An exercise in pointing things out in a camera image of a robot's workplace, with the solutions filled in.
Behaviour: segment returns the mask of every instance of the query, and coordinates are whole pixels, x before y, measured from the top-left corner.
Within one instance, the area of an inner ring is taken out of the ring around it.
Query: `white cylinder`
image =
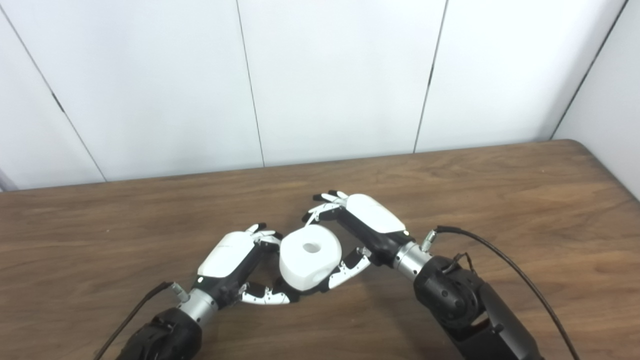
[[[287,284],[305,291],[329,276],[341,258],[338,238],[325,227],[309,225],[282,240],[280,273]]]

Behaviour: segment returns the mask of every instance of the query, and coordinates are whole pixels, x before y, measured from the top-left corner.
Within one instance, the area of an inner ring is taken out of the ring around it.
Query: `black wire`
[[[109,348],[109,346],[111,345],[111,343],[113,342],[113,340],[116,340],[116,338],[118,337],[118,335],[120,334],[120,332],[122,331],[122,329],[124,329],[125,326],[127,326],[127,324],[131,321],[131,319],[133,319],[134,316],[136,316],[136,314],[138,313],[138,311],[142,308],[142,306],[149,301],[149,299],[151,299],[152,297],[156,296],[160,291],[163,291],[164,289],[168,288],[169,286],[171,286],[173,283],[172,282],[163,282],[160,285],[156,286],[153,290],[151,290],[150,292],[148,292],[145,297],[142,298],[142,300],[140,300],[140,302],[138,303],[138,305],[136,305],[136,307],[133,308],[133,310],[131,311],[131,313],[129,313],[129,316],[127,316],[127,318],[124,319],[124,321],[120,324],[120,326],[118,326],[118,328],[116,329],[115,332],[113,332],[113,334],[109,337],[109,339],[107,339],[107,342],[104,343],[104,345],[102,346],[102,348],[100,349],[100,351],[98,351],[98,353],[95,355],[95,357],[93,358],[93,360],[99,360],[104,353],[107,351],[107,349]]]
[[[516,265],[516,263],[514,263],[511,259],[509,259],[509,257],[507,255],[505,255],[502,251],[500,251],[497,247],[495,247],[490,242],[486,241],[485,239],[481,238],[480,236],[478,236],[478,235],[476,235],[474,233],[470,233],[468,231],[462,230],[459,227],[438,226],[435,229],[435,231],[436,231],[436,233],[454,233],[454,234],[460,234],[460,235],[468,236],[469,238],[472,238],[475,241],[478,241],[479,243],[481,243],[484,246],[488,247],[491,251],[493,251],[496,255],[498,255],[499,258],[501,258],[507,264],[509,264],[509,266],[511,266],[513,268],[513,270],[515,270],[515,272],[518,273],[518,275],[522,278],[522,280],[524,280],[524,282],[527,283],[527,285],[530,287],[531,291],[533,291],[533,293],[536,294],[536,296],[538,297],[538,299],[542,303],[542,306],[545,307],[545,309],[549,313],[549,316],[551,316],[551,320],[554,321],[554,324],[558,328],[558,331],[560,332],[560,335],[564,339],[564,342],[566,343],[566,346],[569,348],[569,351],[571,352],[571,355],[573,356],[574,360],[580,360],[580,357],[578,356],[578,353],[576,352],[575,347],[573,346],[573,343],[571,342],[571,339],[569,338],[569,335],[566,333],[564,327],[562,326],[562,323],[560,322],[560,319],[558,318],[558,316],[556,315],[554,310],[551,308],[551,305],[549,305],[549,303],[547,302],[545,297],[542,295],[540,290],[538,290],[536,285],[534,285],[534,283],[518,267],[518,265]]]
[[[448,274],[450,271],[452,271],[456,265],[458,264],[458,262],[460,262],[460,259],[462,259],[463,256],[467,257],[467,263],[469,264],[469,270],[471,270],[472,273],[474,273],[474,275],[477,275],[476,270],[474,269],[474,264],[471,262],[471,257],[469,256],[468,252],[464,252],[462,254],[458,254],[455,255],[453,257],[453,261],[451,262],[451,264],[449,265],[449,267],[447,267],[445,270],[442,270],[443,274]]]

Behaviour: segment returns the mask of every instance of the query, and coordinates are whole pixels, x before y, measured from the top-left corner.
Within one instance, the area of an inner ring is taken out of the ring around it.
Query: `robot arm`
[[[243,297],[245,282],[262,256],[278,250],[282,236],[262,231],[265,227],[255,224],[227,234],[198,267],[188,294],[172,284],[180,304],[159,313],[133,334],[117,360],[192,359],[200,350],[204,325],[217,311]]]
[[[344,283],[370,263],[371,252],[355,249],[317,286],[304,291],[293,288],[282,277],[273,289],[247,282],[263,255],[278,252],[281,243],[286,241],[275,231],[264,231],[265,227],[265,224],[255,224],[246,231],[225,235],[198,267],[188,294],[178,284],[171,284],[180,304],[159,313],[133,334],[117,360],[190,360],[200,350],[204,325],[225,307],[239,301],[257,305],[297,302],[302,295],[326,292]],[[301,229],[298,236],[313,233],[305,229],[311,230],[311,227]]]
[[[422,245],[404,224],[367,195],[330,191],[315,195],[326,204],[303,221],[336,220],[371,251],[371,262],[399,270],[467,360],[541,360],[537,344],[493,288],[454,259],[429,253],[436,231]]]

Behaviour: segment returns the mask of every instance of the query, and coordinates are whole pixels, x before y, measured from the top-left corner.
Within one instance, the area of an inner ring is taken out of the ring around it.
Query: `white wall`
[[[449,1],[416,150],[548,140],[623,2]]]
[[[104,181],[0,13],[0,187]]]
[[[413,151],[444,0],[240,0],[267,166]]]
[[[546,139],[622,2],[0,0],[0,183]]]
[[[107,180],[262,166],[235,1],[0,3]]]
[[[629,1],[554,138],[583,143],[640,199],[640,3]]]

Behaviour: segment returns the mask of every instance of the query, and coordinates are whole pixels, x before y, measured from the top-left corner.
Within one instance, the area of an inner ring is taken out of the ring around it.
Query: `wood grain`
[[[329,189],[373,196],[416,238],[438,224],[488,238],[541,288],[583,359],[640,358],[640,205],[566,140],[0,193],[2,358],[91,358],[149,289],[188,285],[224,234],[254,222],[291,232]],[[455,236],[432,250],[468,250],[543,355],[570,358],[501,260]],[[254,279],[276,271],[271,258]],[[172,305],[168,293],[149,302],[105,359]],[[411,284],[374,267],[298,304],[226,309],[204,340],[198,359],[460,358]]]

